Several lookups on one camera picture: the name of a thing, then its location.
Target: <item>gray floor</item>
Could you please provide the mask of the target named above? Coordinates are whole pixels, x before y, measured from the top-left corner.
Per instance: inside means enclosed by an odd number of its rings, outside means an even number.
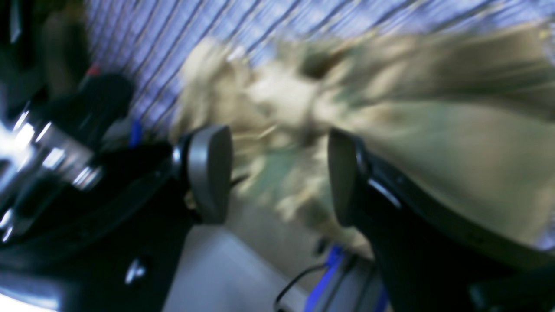
[[[283,287],[308,266],[324,261],[319,235],[285,224],[267,210],[232,202],[224,227],[189,233],[163,312],[265,312]],[[309,275],[284,297],[302,312],[321,274]]]
[[[223,227],[195,227],[163,312],[271,312],[289,279]],[[307,293],[297,287],[284,297],[290,312],[302,312]]]
[[[325,261],[314,251],[321,236],[295,223],[284,223],[267,209],[231,201],[226,227],[286,277],[292,279],[307,267]],[[310,292],[323,273],[299,281]]]

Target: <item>beige fabric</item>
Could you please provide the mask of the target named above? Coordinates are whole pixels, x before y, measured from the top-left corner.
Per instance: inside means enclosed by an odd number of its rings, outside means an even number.
[[[363,137],[454,211],[535,245],[555,207],[553,67],[544,25],[488,35],[372,34],[348,42],[278,43],[251,69],[201,42],[181,74],[170,138],[228,124],[238,195],[362,253],[362,236],[332,212],[329,127]]]

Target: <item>floor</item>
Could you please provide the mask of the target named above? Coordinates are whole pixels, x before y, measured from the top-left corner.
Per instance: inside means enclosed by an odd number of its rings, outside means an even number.
[[[267,210],[232,202],[225,226],[195,227],[187,236],[163,312],[273,311],[278,293],[299,272],[321,263],[320,237]],[[283,298],[302,312],[322,273],[306,276]]]

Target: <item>black cable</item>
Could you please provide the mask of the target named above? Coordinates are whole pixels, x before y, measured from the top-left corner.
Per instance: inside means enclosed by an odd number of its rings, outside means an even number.
[[[308,269],[302,271],[299,275],[297,275],[297,277],[295,277],[291,282],[289,282],[289,284],[287,284],[287,286],[283,288],[283,290],[279,293],[279,295],[277,295],[276,300],[274,301],[274,312],[285,312],[285,310],[280,307],[279,301],[281,301],[281,298],[283,298],[283,296],[287,294],[289,289],[291,289],[301,278],[303,278],[307,274],[327,269],[328,267],[329,266],[327,264],[317,264],[309,267]]]
[[[250,177],[250,174],[243,174],[243,175],[240,175],[237,178],[231,180],[231,188],[234,188],[235,186],[237,186],[241,182],[247,180],[249,177]]]

